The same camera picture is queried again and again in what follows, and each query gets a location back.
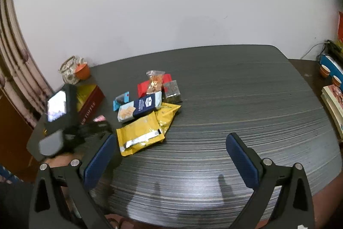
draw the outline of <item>red package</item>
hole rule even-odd
[[[163,75],[163,83],[167,83],[167,82],[171,82],[172,81],[172,76],[170,74],[164,74]],[[141,98],[143,96],[145,96],[146,91],[148,89],[148,86],[150,84],[150,80],[147,80],[143,83],[140,83],[137,85],[137,89],[138,89],[138,97]]]

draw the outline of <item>cable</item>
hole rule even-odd
[[[327,42],[321,42],[321,43],[318,43],[318,44],[312,46],[311,49],[306,54],[304,54],[300,59],[302,60],[305,57],[305,55],[307,55],[315,46],[318,46],[320,44],[327,44]]]
[[[324,43],[327,43],[327,44],[324,44],[323,47],[322,47],[322,50],[320,51],[320,53],[316,56],[316,62],[318,62],[320,64],[320,58],[321,58],[321,55],[323,54],[323,52],[325,51],[326,49],[326,46],[330,43],[329,40],[325,41]]]

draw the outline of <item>small blue package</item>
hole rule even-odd
[[[127,102],[129,102],[130,92],[123,93],[113,100],[113,111],[117,111],[119,107]]]
[[[155,92],[121,105],[118,111],[118,121],[120,123],[137,119],[158,110],[162,105],[162,92]]]

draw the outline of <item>yellow snack bag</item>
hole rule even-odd
[[[155,112],[117,129],[117,136],[122,156],[133,155],[164,139],[164,133],[157,122]]]
[[[160,109],[155,111],[156,118],[162,133],[165,135],[180,105],[162,102]]]

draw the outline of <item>orange tea cup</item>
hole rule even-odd
[[[327,76],[330,75],[330,69],[327,68],[327,67],[326,67],[325,65],[323,65],[323,64],[320,66],[319,72],[320,72],[320,75],[321,75],[323,78],[326,78]]]
[[[336,86],[336,87],[340,87],[342,82],[340,79],[338,79],[338,77],[336,76],[333,76],[332,77],[332,83]]]
[[[90,69],[87,63],[79,64],[74,72],[76,77],[80,80],[87,80],[90,77]]]

